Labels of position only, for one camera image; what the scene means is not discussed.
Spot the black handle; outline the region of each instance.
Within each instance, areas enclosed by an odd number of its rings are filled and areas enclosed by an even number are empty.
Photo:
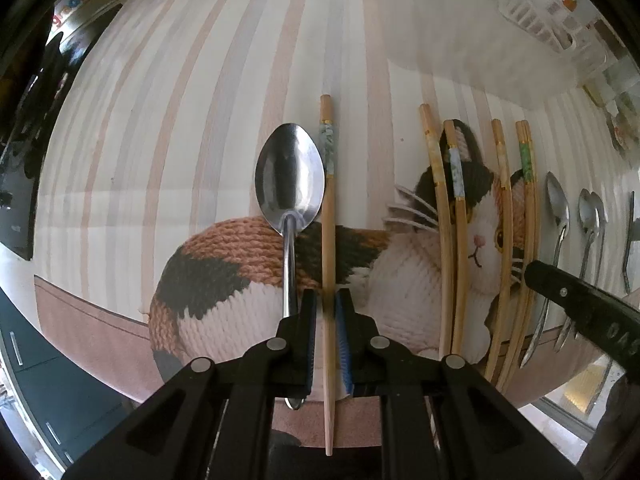
[[[640,312],[624,301],[549,264],[533,261],[525,270],[527,286],[564,308],[576,329],[640,378]]]

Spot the black cabinet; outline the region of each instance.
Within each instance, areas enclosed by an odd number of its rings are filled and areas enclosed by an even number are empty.
[[[72,460],[77,460],[91,446],[115,428],[126,418],[127,412],[122,406],[104,415],[100,420],[94,422],[78,436],[63,445],[63,453],[67,453]]]
[[[18,372],[16,380],[42,430],[62,444],[122,405],[120,394],[65,357]]]
[[[0,331],[11,368],[26,370],[62,355],[27,321],[0,289]]]
[[[126,418],[123,397],[56,350],[1,289],[0,333],[18,395],[63,463]]]

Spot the spoon handle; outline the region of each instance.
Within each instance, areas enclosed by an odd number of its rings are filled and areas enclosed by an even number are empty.
[[[285,216],[282,226],[282,317],[298,313],[298,293],[296,291],[296,217]]]
[[[580,266],[580,276],[578,278],[580,280],[584,279],[585,274],[587,273],[587,263],[589,261],[589,252],[591,251],[591,244],[593,243],[594,233],[591,231],[589,233],[589,238],[587,239],[587,245],[584,248],[584,254],[582,255],[582,265]],[[554,352],[559,352],[562,350],[564,343],[569,337],[569,333],[571,330],[575,329],[575,323],[571,320],[570,317],[567,317],[562,324],[562,328],[558,335],[558,339],[556,339],[556,344],[554,345]]]
[[[567,225],[562,226],[560,230],[560,234],[558,235],[558,241],[556,242],[556,250],[554,251],[554,267],[558,266],[558,261],[560,260],[560,247],[562,246],[562,242],[564,241],[564,237],[566,236]],[[533,332],[533,336],[531,338],[531,343],[529,343],[529,347],[524,354],[522,362],[520,364],[520,368],[523,368],[533,355],[533,352],[536,351],[538,344],[540,343],[540,336],[542,336],[542,331],[546,324],[546,317],[549,313],[549,298],[545,298],[545,303],[542,304],[542,311],[540,312],[540,317],[538,318],[538,323],[536,325],[536,329]]]
[[[602,253],[604,251],[604,233],[605,227],[602,226],[602,234],[600,235],[600,254],[598,255],[598,265],[596,267],[596,280],[593,285],[598,286],[598,282],[600,281],[600,268],[602,267]]]

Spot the cat ear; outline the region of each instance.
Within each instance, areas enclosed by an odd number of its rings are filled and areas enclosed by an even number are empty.
[[[511,175],[513,201],[513,248],[524,249],[524,174],[518,170]]]
[[[460,151],[460,159],[484,164],[482,152],[478,147],[476,136],[473,131],[471,131],[471,128],[459,119],[453,119],[453,126],[456,129],[456,142],[458,144],[458,150]],[[447,137],[444,130],[440,136],[440,151],[442,152],[442,159],[447,162],[449,160],[449,153],[447,152]]]

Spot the chopstick decorative band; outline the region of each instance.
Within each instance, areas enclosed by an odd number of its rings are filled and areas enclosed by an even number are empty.
[[[334,124],[325,119],[320,123],[321,157],[324,160],[325,170],[328,174],[334,174]]]
[[[522,162],[522,176],[525,182],[533,182],[533,169],[531,165],[531,152],[526,137],[525,142],[518,142],[520,147],[520,161]]]
[[[500,187],[502,189],[511,189],[511,181],[509,178],[509,160],[507,158],[507,147],[504,145],[504,136],[502,134],[502,123],[498,119],[494,119],[497,123],[497,127],[500,128],[500,138],[502,140],[495,141],[495,151],[498,156],[498,168],[500,170]]]
[[[465,181],[462,179],[462,161],[457,146],[449,146],[449,163],[451,164],[453,195],[456,199],[463,199],[465,197]]]
[[[444,176],[444,165],[442,163],[442,156],[440,155],[440,146],[438,145],[438,139],[436,139],[435,134],[426,133],[425,136],[427,138],[427,150],[429,152],[429,162],[431,164],[431,172],[433,173],[433,183],[436,186],[446,186],[447,180]]]

